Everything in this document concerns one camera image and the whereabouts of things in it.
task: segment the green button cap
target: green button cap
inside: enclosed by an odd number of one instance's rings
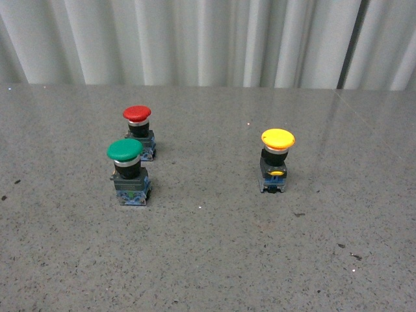
[[[111,144],[107,156],[114,161],[130,161],[143,151],[143,145],[133,138],[125,138]]]

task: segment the red button cap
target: red button cap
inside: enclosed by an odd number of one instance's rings
[[[136,105],[130,106],[128,109],[125,109],[123,112],[123,117],[130,120],[131,122],[143,122],[149,117],[151,110],[147,106]]]

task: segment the white curtain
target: white curtain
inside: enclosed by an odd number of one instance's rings
[[[360,4],[0,0],[0,82],[336,88]],[[344,87],[416,90],[416,1],[364,13]]]

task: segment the speckled countertop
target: speckled countertop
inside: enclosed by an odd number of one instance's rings
[[[0,84],[0,311],[416,311],[415,99]],[[106,156],[138,104],[145,209]],[[257,183],[271,127],[296,137],[283,194]]]

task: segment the yellow label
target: yellow label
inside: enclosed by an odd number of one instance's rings
[[[272,172],[269,172],[269,174],[270,175],[272,175],[272,176],[282,176],[283,174],[285,174],[285,172],[283,172],[283,171],[272,171]]]

